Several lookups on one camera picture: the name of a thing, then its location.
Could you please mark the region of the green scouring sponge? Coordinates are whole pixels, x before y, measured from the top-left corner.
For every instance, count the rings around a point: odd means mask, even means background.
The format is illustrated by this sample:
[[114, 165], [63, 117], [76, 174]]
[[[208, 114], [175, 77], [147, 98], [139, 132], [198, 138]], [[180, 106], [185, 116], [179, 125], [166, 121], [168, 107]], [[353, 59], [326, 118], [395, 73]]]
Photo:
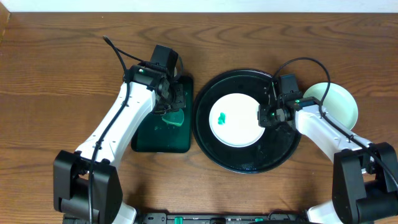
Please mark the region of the green scouring sponge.
[[185, 120], [185, 115], [182, 109], [178, 111], [168, 112], [162, 116], [162, 121], [166, 124], [180, 127]]

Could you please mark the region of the black rectangular water tray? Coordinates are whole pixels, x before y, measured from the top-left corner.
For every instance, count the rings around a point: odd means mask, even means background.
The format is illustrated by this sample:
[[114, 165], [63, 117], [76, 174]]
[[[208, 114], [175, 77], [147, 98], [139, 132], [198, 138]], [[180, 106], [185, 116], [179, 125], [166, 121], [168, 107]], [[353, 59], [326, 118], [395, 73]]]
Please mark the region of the black rectangular water tray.
[[192, 139], [193, 79], [182, 77], [186, 107], [185, 120], [178, 127], [162, 121], [163, 115], [148, 114], [131, 139], [131, 148], [136, 152], [185, 153]]

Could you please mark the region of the white plate front green stain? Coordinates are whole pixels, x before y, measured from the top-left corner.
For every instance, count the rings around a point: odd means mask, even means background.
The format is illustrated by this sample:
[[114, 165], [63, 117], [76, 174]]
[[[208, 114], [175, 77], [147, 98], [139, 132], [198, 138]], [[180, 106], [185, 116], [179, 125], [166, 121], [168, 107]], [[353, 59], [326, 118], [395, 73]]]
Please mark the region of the white plate front green stain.
[[[317, 83], [311, 86], [305, 93], [304, 98], [315, 97], [321, 100], [327, 88], [327, 82]], [[332, 116], [347, 129], [352, 130], [358, 120], [358, 106], [351, 93], [335, 83], [330, 88], [323, 102], [327, 116]]]

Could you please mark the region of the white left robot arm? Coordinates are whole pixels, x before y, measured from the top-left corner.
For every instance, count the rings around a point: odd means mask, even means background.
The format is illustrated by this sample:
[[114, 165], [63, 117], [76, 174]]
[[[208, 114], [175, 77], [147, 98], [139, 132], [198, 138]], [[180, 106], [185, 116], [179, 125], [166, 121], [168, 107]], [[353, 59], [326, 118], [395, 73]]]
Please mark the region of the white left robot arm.
[[88, 223], [134, 223], [137, 211], [123, 201], [118, 169], [127, 145], [151, 113], [185, 105], [180, 70], [150, 62], [133, 65], [112, 107], [74, 152], [53, 162], [53, 207]]

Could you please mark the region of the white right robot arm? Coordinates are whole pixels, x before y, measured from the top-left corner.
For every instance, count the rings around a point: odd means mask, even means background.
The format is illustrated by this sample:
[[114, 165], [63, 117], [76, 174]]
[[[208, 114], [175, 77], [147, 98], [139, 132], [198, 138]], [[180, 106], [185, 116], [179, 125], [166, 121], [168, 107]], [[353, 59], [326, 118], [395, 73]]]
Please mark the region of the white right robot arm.
[[382, 142], [359, 137], [314, 97], [259, 105], [261, 127], [287, 124], [311, 139], [333, 163], [331, 202], [309, 208], [315, 223], [369, 223], [397, 215], [397, 155]]

